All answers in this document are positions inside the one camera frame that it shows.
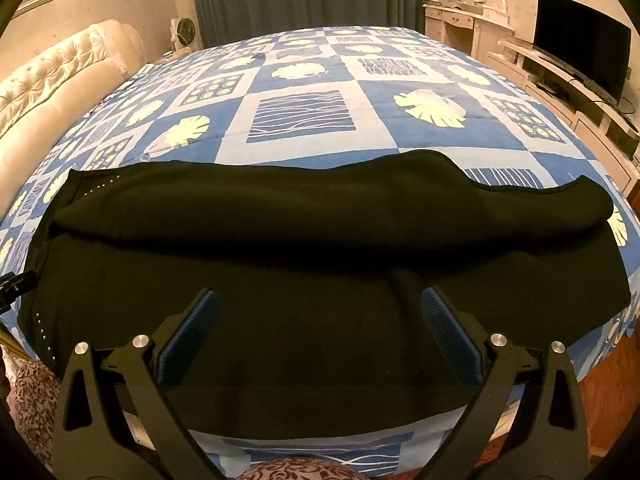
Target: metal screw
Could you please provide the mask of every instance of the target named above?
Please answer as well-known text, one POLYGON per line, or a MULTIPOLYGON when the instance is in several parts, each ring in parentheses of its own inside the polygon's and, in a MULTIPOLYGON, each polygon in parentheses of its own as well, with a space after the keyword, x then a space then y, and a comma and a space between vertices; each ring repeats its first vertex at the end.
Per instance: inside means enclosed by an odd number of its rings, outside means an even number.
POLYGON ((564 351, 566 350, 566 348, 564 348, 564 345, 559 342, 559 341, 553 341, 551 343, 551 349, 556 353, 556 354, 564 354, 564 351))
POLYGON ((491 343, 496 346, 505 346, 507 344, 507 338, 502 334, 493 334, 491 336, 491 343))
POLYGON ((136 348, 144 348, 146 345, 149 344, 149 336, 144 334, 137 335, 135 336, 135 338, 133 338, 132 344, 136 348))
POLYGON ((85 343, 84 341, 78 343, 74 351, 78 355, 84 354, 89 349, 89 343, 85 343))

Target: tufted cream headboard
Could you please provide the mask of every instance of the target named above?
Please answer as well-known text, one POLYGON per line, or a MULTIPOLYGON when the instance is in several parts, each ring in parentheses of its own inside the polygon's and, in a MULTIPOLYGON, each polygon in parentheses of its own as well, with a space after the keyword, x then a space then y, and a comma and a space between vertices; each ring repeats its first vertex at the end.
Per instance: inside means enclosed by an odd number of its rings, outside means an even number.
POLYGON ((0 219, 66 131, 146 63, 140 35, 107 20, 0 82, 0 219))

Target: folded black fabric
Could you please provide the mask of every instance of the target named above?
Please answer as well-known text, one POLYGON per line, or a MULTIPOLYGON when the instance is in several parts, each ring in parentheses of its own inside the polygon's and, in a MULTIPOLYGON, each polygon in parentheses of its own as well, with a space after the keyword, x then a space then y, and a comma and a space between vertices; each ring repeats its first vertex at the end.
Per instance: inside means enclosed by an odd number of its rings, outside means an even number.
POLYGON ((151 334, 208 286, 218 323, 167 391, 188 428, 256 439, 394 428, 474 393, 425 327, 425 288, 518 344, 570 345, 630 301, 612 212, 587 177, 485 186, 428 150, 330 170, 71 171, 31 242, 40 281, 18 322, 61 377, 77 342, 151 334))

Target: blue grip pad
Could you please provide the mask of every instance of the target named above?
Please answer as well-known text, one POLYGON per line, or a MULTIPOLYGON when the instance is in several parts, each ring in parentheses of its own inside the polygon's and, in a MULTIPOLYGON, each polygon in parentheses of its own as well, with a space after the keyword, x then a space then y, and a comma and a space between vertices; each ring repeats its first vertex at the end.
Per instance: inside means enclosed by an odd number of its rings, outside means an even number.
POLYGON ((420 306, 422 318, 456 380, 465 386, 481 386, 480 352, 449 307, 433 288, 422 293, 420 306))
POLYGON ((218 296, 206 292, 158 354, 156 382, 175 386, 182 382, 191 362, 218 320, 218 296))

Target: flat screen tv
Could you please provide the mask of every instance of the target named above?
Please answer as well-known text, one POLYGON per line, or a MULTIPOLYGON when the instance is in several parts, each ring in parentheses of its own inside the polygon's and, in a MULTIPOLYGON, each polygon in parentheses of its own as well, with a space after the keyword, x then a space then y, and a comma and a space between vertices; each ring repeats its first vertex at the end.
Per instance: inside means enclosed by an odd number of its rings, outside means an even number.
POLYGON ((620 101, 631 50, 623 23, 573 0, 538 0, 533 45, 603 101, 620 101))

